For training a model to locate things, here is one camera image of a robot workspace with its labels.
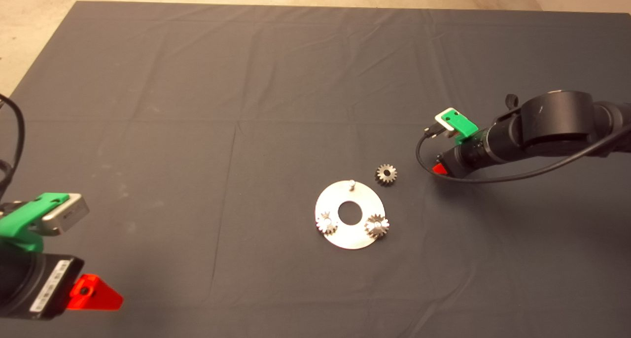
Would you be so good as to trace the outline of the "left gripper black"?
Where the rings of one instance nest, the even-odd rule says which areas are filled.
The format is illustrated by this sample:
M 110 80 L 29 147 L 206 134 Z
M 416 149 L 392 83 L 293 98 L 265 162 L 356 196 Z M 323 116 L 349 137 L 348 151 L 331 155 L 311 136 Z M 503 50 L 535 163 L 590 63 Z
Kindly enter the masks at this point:
M 123 296 L 96 274 L 79 277 L 84 265 L 82 259 L 72 255 L 2 251 L 0 316 L 47 321 L 63 314 L 66 308 L 119 310 Z

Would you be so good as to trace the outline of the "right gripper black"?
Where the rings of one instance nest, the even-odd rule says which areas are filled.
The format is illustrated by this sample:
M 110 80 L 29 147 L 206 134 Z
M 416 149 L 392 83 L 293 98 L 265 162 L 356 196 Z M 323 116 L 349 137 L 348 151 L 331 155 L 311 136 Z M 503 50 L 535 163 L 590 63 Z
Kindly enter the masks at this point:
M 466 178 L 469 174 L 489 166 L 489 154 L 482 141 L 467 141 L 440 154 L 440 163 L 432 171 L 452 178 Z

